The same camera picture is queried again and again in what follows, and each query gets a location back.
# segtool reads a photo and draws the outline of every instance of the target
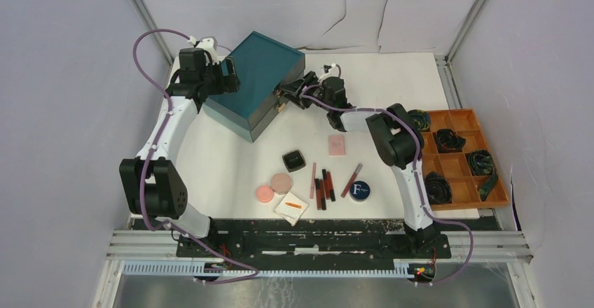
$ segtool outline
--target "round compact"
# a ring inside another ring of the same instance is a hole
[[[262,185],[256,189],[256,198],[262,203],[270,202],[274,196],[275,193],[272,191],[272,188],[267,185]]]
[[[349,193],[354,201],[363,202],[364,200],[367,200],[369,194],[371,194],[371,189],[369,188],[369,184],[363,181],[355,181],[351,185]]]
[[[285,173],[279,173],[272,177],[270,180],[270,186],[275,193],[284,195],[289,192],[293,183],[291,177]]]

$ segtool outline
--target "white notepad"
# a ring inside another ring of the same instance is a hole
[[[307,203],[299,199],[292,192],[288,192],[275,209],[275,212],[286,219],[291,226],[295,226],[308,206]]]

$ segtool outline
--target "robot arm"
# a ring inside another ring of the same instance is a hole
[[[179,70],[165,90],[170,96],[171,109],[168,99],[164,98],[151,136],[134,159],[122,160],[120,177],[133,214],[141,214],[139,188],[141,179],[146,179],[144,199],[147,214],[203,238],[209,234],[212,220],[188,203],[186,185],[175,169],[177,153],[206,98],[224,92],[237,92],[240,82],[235,75],[233,59],[225,58],[223,64],[219,61],[214,38],[204,38],[199,42],[191,39],[188,42],[194,48],[180,50]],[[169,120],[162,127],[167,116]],[[147,176],[141,176],[151,148],[154,152],[148,163]]]
[[[330,125],[341,132],[370,132],[382,161],[392,169],[400,190],[404,205],[404,221],[407,234],[417,247],[425,245],[439,235],[433,226],[427,191],[422,179],[417,183],[415,172],[422,171],[422,154],[417,162],[415,141],[411,134],[400,124],[382,111],[374,108],[356,109],[348,102],[344,81],[329,75],[330,66],[324,67],[325,74],[318,78],[314,72],[307,73],[302,79],[283,85],[284,96],[302,109],[316,104],[328,111],[326,117]],[[392,115],[402,120],[414,131],[423,148],[424,141],[412,119],[400,104],[388,108]]]

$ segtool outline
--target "black fabric item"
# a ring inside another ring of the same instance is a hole
[[[434,138],[438,153],[459,153],[466,144],[465,138],[458,136],[449,128],[438,130]]]
[[[425,189],[429,204],[448,204],[452,202],[452,187],[442,175],[432,171],[425,177]]]
[[[478,189],[478,196],[484,202],[499,180],[493,157],[488,150],[481,149],[468,154],[467,160],[473,176],[489,176],[485,183]]]
[[[426,111],[423,110],[410,110],[408,115],[413,119],[415,126],[419,129],[419,132],[428,132],[431,126],[431,117]]]

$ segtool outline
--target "white wall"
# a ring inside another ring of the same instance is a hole
[[[157,116],[144,26],[130,0],[0,4],[0,307],[88,307],[128,214],[118,165]]]
[[[488,0],[453,60],[513,191],[543,307],[594,302],[594,0]]]
[[[144,0],[159,27],[216,35],[253,30],[307,53],[447,53],[474,0]],[[183,42],[166,36],[170,48]]]

